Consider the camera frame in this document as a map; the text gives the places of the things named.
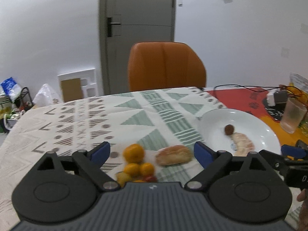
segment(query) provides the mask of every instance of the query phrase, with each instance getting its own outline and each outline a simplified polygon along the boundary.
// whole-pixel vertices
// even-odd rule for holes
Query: chair backrest
[[[128,60],[130,91],[205,87],[206,70],[197,54],[178,42],[139,42]]]

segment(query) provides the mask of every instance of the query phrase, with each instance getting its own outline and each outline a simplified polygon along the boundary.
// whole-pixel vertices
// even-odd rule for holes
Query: door handle
[[[120,22],[112,22],[112,17],[107,17],[107,37],[112,37],[112,26],[121,25]]]

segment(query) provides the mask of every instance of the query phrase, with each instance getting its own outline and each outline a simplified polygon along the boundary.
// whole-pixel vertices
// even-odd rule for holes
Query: gray ribbed panel
[[[105,193],[94,209],[81,218],[56,226],[26,221],[13,231],[284,231],[285,222],[239,224],[221,217],[200,193],[183,190],[179,183],[128,183],[124,189]]]

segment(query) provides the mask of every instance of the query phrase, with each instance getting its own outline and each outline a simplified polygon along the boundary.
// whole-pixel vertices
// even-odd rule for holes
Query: floor
[[[7,134],[0,134],[0,146],[2,145],[6,137],[7,137]]]

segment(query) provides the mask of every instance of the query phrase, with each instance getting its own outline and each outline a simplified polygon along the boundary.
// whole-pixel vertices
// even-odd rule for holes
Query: door
[[[175,0],[107,0],[105,94],[129,91],[127,63],[133,44],[173,41]]]

